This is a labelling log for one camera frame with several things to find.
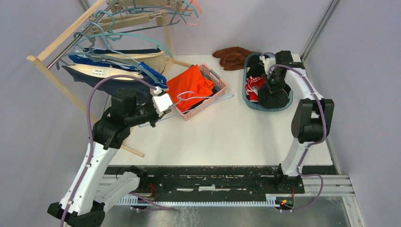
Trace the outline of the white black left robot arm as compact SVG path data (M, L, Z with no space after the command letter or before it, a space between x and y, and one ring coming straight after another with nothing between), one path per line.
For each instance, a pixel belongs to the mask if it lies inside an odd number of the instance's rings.
M134 126L156 123L174 105L169 94L156 88L146 103L138 103L137 93L120 90L101 119L89 125L89 143L84 160L69 190L60 202L49 205L48 214L61 221L60 226L99 227L107 212L132 191L144 192L149 185L145 172L134 168L123 173L105 189L98 186L110 162Z

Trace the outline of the black striped underwear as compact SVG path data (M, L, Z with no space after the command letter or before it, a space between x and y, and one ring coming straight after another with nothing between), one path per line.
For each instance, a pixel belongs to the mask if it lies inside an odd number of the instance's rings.
M265 84L258 90L258 104L265 109L284 108L289 101L288 93L284 89L270 91Z

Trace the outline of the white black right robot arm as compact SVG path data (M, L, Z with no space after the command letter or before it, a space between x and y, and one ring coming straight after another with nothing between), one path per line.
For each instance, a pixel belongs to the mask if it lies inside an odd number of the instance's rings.
M259 56L265 70L267 90L277 94L289 87L298 105L291 122L293 141L284 161L279 165L273 187L287 192L301 181L302 168L312 146L325 142L329 135L334 101L324 98L313 86L301 61L295 61L290 51Z

